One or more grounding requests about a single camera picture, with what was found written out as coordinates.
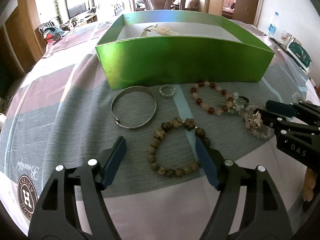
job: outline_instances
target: silver ring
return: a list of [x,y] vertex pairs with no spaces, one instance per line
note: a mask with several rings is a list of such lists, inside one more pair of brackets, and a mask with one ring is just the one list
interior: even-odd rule
[[[170,88],[171,93],[170,94],[163,93],[162,89],[164,89],[164,88]],[[176,88],[173,85],[165,84],[159,88],[159,92],[160,92],[161,96],[163,96],[164,98],[172,98],[174,93],[176,92]]]
[[[153,113],[151,115],[151,117],[146,120],[143,124],[139,124],[138,126],[134,126],[134,127],[128,127],[128,126],[124,126],[120,123],[120,120],[113,114],[113,108],[115,106],[115,104],[118,102],[118,100],[123,97],[124,95],[127,95],[131,92],[143,92],[143,93],[146,93],[148,95],[150,95],[153,100],[155,101],[155,109],[153,110]],[[134,87],[128,87],[124,90],[122,90],[119,94],[116,95],[116,97],[113,99],[112,103],[111,103],[111,114],[112,114],[112,117],[115,119],[115,122],[117,125],[119,125],[120,127],[123,127],[123,128],[127,128],[127,129],[135,129],[135,128],[138,128],[138,127],[141,127],[143,125],[145,125],[147,122],[149,122],[152,117],[154,116],[155,112],[156,112],[156,109],[157,109],[157,100],[156,100],[156,97],[154,96],[154,94],[149,90],[147,89],[146,87],[142,87],[142,86],[134,86]]]

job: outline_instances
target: screw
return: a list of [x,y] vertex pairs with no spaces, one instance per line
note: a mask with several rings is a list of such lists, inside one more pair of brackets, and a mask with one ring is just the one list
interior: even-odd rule
[[90,166],[94,166],[94,165],[96,165],[97,163],[98,163],[98,161],[97,161],[96,159],[88,160],[88,164],[89,164]]
[[266,168],[264,166],[262,166],[262,165],[259,165],[258,166],[258,171],[264,172],[264,171],[266,171]]
[[225,160],[225,161],[224,161],[224,164],[225,164],[226,166],[232,166],[232,165],[233,165],[233,161],[232,161],[232,160]]
[[58,165],[56,167],[56,171],[62,171],[63,170],[63,165]]

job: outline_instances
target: green cardboard box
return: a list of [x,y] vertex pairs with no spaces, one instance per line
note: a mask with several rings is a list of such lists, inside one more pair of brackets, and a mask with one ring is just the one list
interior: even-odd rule
[[[140,37],[155,24],[181,34]],[[257,82],[274,56],[266,44],[224,17],[180,10],[121,15],[96,51],[112,89],[199,80]]]

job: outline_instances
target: water bottle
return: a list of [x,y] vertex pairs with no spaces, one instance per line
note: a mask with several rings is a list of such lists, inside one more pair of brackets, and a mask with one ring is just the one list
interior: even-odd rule
[[277,30],[277,25],[278,25],[278,16],[279,16],[279,14],[276,12],[271,20],[271,23],[270,23],[270,26],[269,26],[268,32],[267,32],[267,35],[270,37],[275,36],[276,30]]

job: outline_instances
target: green box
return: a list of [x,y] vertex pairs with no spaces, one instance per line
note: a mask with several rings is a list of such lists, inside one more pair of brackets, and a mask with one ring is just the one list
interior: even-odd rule
[[[124,26],[151,22],[215,25],[240,42],[195,36],[138,37],[117,41]],[[266,44],[224,17],[180,10],[121,15],[101,37],[96,50],[112,89],[199,80],[258,82],[274,56]]]

